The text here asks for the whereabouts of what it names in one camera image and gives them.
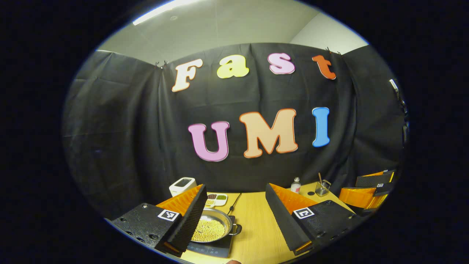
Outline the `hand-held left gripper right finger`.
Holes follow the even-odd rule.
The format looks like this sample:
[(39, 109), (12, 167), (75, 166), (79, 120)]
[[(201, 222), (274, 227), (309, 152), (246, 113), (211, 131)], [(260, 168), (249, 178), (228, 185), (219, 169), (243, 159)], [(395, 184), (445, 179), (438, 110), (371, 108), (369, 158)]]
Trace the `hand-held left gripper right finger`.
[(315, 202), (275, 184), (266, 185), (265, 198), (295, 255), (317, 252), (362, 223), (362, 217), (330, 199)]

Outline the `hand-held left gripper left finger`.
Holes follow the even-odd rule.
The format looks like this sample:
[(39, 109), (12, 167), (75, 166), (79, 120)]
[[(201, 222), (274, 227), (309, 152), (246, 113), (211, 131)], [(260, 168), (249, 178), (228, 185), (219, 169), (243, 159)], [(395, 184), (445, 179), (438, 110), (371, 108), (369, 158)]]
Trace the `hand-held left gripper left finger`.
[(142, 203), (112, 220), (112, 224), (148, 247), (181, 257), (193, 237), (206, 200), (206, 186), (200, 184), (158, 205)]

